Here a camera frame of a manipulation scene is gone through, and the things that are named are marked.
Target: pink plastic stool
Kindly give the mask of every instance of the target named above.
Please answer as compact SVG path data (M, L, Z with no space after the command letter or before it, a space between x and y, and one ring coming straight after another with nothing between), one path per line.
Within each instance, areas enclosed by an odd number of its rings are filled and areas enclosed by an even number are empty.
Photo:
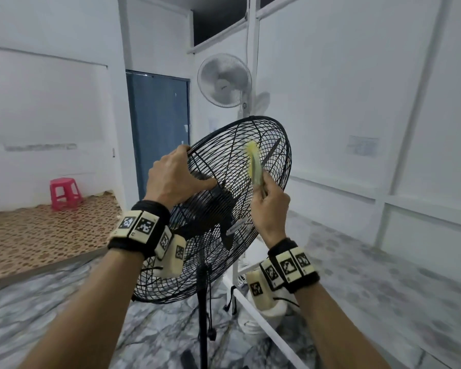
M76 193L72 189L72 185L75 186ZM56 188L63 188L63 195L56 195ZM51 192L51 207L53 210L61 210L63 207L77 208L77 204L82 201L82 195L80 194L79 187L75 182L75 179L62 177L60 179L54 179L49 182L49 191Z

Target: blue door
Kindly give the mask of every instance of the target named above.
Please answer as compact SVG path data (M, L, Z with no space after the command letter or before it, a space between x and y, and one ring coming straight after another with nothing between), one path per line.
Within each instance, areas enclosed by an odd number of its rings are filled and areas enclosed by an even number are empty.
M188 81L126 71L139 196L156 160L189 140Z

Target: black fan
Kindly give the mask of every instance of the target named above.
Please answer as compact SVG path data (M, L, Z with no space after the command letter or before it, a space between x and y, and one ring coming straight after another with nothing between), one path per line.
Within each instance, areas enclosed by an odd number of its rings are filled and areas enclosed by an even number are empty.
M290 175L290 144L275 119L247 117L198 141L188 151L189 170L197 178L217 179L218 185L171 212L171 230L187 241L182 273L172 279L155 277L147 261L133 296L141 302L166 304L198 293L202 368L207 367L207 285L221 277L258 235L251 221L253 187L244 151L252 140L261 150L264 169L285 188Z

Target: brown patterned floor mat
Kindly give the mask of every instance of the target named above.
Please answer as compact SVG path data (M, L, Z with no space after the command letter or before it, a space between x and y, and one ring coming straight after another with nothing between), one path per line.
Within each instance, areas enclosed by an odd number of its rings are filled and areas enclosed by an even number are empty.
M0 212L0 279L104 247L120 213L107 192L85 198L77 210L42 204Z

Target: person's right arm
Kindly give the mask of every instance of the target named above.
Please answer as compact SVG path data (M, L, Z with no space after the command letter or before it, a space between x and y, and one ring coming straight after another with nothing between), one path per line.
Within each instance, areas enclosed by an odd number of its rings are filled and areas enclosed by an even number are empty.
M253 223L271 248L286 238L285 219L290 197L264 173L265 190L256 187L251 202ZM389 369L390 366L344 314L318 282L295 292L301 313L320 357L328 369Z

